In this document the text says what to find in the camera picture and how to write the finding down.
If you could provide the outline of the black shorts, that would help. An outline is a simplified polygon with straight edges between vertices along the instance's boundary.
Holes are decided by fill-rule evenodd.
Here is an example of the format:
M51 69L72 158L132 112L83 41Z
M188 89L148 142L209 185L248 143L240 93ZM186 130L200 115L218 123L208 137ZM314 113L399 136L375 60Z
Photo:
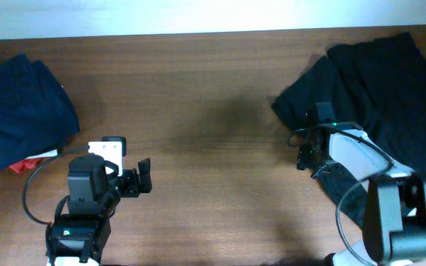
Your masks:
M353 121L391 157L426 174L426 59L410 33L328 49L271 105L292 131L309 126L315 103Z

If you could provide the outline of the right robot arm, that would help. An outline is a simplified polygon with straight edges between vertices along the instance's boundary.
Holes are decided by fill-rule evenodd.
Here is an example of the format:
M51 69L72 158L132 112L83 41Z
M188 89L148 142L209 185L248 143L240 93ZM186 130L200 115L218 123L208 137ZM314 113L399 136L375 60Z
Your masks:
M297 167L356 180L338 200L335 219L345 249L325 257L326 265L411 265L426 260L426 177L399 163L357 124L324 123L300 129ZM351 245L341 208L351 193L366 191L362 240Z

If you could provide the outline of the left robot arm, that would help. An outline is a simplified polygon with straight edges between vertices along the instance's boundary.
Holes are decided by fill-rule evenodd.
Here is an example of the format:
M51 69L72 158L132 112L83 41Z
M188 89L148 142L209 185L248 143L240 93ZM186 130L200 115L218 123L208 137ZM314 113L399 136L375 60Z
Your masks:
M118 203L152 190L151 160L119 169L88 154L70 162L67 179L69 194L57 205L45 233L47 264L99 265Z

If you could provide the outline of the white paper tag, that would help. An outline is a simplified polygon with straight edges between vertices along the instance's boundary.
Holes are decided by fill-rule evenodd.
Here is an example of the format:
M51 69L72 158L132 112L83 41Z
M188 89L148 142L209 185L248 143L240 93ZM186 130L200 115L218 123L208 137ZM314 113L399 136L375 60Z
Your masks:
M41 154L26 157L26 160L31 160L31 159L36 159L36 158L45 158L45 157L55 157L57 155L58 155L58 150L54 149L54 150L47 151L47 152L44 152L44 153L41 153Z

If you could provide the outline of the red cloth piece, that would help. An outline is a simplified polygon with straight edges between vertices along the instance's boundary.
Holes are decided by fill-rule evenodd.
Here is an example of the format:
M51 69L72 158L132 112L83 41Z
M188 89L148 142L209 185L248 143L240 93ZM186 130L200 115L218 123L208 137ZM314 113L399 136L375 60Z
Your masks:
M42 158L25 159L12 164L9 168L17 174L36 168L42 161Z

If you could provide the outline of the navy blue folded garment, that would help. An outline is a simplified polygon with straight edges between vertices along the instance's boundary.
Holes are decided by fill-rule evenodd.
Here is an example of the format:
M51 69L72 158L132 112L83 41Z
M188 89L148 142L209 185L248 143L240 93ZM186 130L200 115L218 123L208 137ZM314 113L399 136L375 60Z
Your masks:
M21 54L0 65L0 170L59 149L79 131L72 101L42 61Z

